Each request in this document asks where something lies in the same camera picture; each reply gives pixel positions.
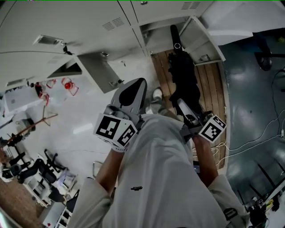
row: gray floor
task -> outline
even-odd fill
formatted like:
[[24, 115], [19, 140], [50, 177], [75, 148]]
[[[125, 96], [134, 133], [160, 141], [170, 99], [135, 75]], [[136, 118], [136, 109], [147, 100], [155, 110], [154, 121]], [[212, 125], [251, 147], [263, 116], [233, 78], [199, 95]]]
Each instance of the gray floor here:
[[[274, 38], [267, 37], [268, 45], [272, 53], [285, 53], [285, 44], [277, 43]], [[277, 115], [274, 111], [271, 84], [276, 72], [285, 67], [285, 58], [274, 58], [270, 71], [260, 69], [253, 54], [253, 48], [249, 50], [245, 43], [231, 43], [221, 46], [226, 57], [224, 69], [228, 84], [231, 137], [230, 149], [236, 149], [248, 141], [255, 140], [264, 132], [267, 124]], [[285, 74], [279, 73], [273, 84], [274, 100], [278, 114], [285, 109]], [[285, 111], [280, 115], [280, 122], [285, 118]], [[278, 121], [272, 122], [263, 136], [244, 147], [230, 151], [230, 155], [250, 148], [262, 141], [281, 133], [278, 129]], [[258, 167], [260, 164], [275, 185], [285, 175], [277, 161], [285, 168], [285, 140], [276, 137], [239, 155], [229, 158], [227, 177], [238, 195], [239, 190], [245, 203], [249, 202], [256, 193], [250, 188], [250, 184], [262, 195], [270, 192], [273, 187]]]

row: shoe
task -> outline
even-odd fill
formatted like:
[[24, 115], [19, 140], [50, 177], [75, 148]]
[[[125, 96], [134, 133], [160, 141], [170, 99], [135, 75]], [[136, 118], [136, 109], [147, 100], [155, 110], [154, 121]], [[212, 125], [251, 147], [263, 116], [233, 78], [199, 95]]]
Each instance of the shoe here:
[[162, 100], [162, 91], [160, 88], [157, 88], [154, 90], [153, 94], [152, 94], [152, 98], [156, 99], [156, 98], [160, 98]]

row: person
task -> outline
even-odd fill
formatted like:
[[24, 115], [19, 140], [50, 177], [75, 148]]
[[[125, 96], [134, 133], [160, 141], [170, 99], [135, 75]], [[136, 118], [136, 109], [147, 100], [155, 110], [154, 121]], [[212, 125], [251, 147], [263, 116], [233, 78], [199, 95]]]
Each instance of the person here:
[[145, 122], [127, 149], [112, 148], [96, 179], [85, 179], [68, 228], [247, 227], [249, 218], [218, 175], [208, 141], [192, 138], [198, 176], [190, 143], [179, 133], [183, 123], [163, 108], [160, 89], [153, 99], [154, 114], [142, 115]]

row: tile floor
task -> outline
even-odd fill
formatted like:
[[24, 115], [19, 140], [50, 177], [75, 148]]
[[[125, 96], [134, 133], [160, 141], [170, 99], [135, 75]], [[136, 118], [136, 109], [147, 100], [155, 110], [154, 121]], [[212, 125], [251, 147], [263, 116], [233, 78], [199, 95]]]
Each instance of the tile floor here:
[[[148, 84], [147, 96], [159, 86], [155, 69], [150, 57], [133, 58], [121, 62], [111, 62], [111, 67], [120, 79], [128, 82], [143, 77]], [[40, 153], [44, 156], [44, 149], [58, 153], [58, 161], [68, 167], [74, 174], [78, 174], [81, 182], [85, 177], [92, 176], [93, 161], [103, 162], [110, 151], [110, 145], [93, 135], [94, 126], [99, 113], [102, 113], [111, 101], [114, 91], [103, 94], [92, 87], [86, 77], [73, 79], [79, 87], [78, 94], [63, 101], [65, 91], [58, 81], [50, 91], [51, 100], [47, 111], [58, 113], [51, 119], [51, 126], [41, 123], [37, 125], [24, 141], [24, 147], [34, 159]], [[30, 108], [26, 111], [34, 121], [41, 119], [43, 105]]]

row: white t-shirt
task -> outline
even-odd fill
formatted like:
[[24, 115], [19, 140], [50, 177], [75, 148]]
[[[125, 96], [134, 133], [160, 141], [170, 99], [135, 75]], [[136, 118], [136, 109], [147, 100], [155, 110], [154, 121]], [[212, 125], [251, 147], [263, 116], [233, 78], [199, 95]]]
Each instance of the white t-shirt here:
[[221, 207], [236, 209], [246, 227], [248, 217], [227, 179], [220, 175], [206, 188], [195, 173], [190, 145], [179, 134], [183, 123], [143, 118], [122, 160], [114, 201], [86, 179], [68, 228], [225, 228]]

